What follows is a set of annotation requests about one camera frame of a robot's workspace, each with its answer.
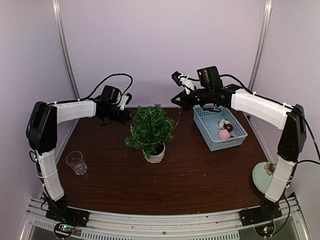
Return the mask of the small green christmas tree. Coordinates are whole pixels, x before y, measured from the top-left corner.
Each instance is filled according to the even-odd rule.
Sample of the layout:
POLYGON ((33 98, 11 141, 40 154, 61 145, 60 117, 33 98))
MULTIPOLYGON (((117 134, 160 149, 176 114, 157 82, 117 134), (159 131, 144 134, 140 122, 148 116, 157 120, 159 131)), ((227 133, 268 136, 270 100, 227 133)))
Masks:
POLYGON ((125 145, 142 150, 147 160, 159 155, 165 149, 165 144, 173 140, 173 128, 174 120, 166 115, 160 104, 138 106, 125 145))

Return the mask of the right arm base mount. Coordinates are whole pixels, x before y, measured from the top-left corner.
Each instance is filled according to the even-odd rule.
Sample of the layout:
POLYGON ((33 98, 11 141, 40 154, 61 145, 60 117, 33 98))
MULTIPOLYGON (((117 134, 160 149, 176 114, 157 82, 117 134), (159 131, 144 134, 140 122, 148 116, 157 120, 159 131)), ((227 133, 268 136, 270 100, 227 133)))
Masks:
POLYGON ((244 208, 239 211, 239 218, 243 227, 254 226, 255 233, 262 238, 271 237, 276 232, 275 219, 282 216, 278 208, 271 213, 262 212, 262 207, 244 208))

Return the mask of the red bauble ornament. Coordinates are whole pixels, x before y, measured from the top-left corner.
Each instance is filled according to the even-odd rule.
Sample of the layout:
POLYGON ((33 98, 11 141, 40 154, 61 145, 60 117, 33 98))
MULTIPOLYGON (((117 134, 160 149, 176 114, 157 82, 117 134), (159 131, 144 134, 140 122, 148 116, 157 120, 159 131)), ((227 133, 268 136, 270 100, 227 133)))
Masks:
POLYGON ((228 132, 231 132, 233 130, 233 126, 231 124, 225 124, 224 125, 224 128, 228 131, 228 132))

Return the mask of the pink pompom ornament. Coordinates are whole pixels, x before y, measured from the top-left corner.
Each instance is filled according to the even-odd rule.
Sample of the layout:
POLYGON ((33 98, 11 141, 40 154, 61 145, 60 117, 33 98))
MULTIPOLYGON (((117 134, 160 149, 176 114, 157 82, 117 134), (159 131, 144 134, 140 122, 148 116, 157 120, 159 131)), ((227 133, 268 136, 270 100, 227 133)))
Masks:
POLYGON ((221 140, 227 140, 227 139, 229 139, 230 137, 231 137, 231 135, 230 135, 230 133, 228 132, 228 130, 226 130, 226 129, 220 130, 220 132, 219 132, 219 138, 220 138, 221 140))

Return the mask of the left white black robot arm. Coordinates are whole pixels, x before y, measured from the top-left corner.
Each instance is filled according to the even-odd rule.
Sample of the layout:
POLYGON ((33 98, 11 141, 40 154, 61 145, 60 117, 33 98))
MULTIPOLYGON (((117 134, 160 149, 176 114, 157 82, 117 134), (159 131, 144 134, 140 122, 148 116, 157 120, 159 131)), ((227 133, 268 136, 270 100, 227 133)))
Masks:
POLYGON ((131 118, 129 110, 125 108, 131 99, 130 93, 122 93, 118 88, 106 85, 102 94, 94 98, 35 103, 27 124, 26 137, 49 209, 61 222, 69 221, 72 211, 68 207, 55 162, 58 125, 92 117, 125 124, 131 118))

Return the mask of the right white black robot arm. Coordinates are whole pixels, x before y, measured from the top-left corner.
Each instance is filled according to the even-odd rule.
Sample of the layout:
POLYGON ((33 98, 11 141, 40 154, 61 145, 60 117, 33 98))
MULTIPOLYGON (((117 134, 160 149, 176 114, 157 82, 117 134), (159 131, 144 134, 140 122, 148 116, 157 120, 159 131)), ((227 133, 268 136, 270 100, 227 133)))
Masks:
POLYGON ((277 204, 293 179, 298 165, 298 157, 306 141, 306 122, 304 108, 291 106, 260 96, 241 81, 237 84, 223 85, 222 75, 216 66, 197 70, 201 88, 196 88, 195 79, 178 71, 171 75, 174 82, 184 88, 171 99, 173 104, 184 111, 200 106, 204 111, 220 113, 223 108, 241 111, 260 118, 282 131, 277 147, 278 161, 264 199, 256 210, 259 220, 268 220, 277 209, 277 204))

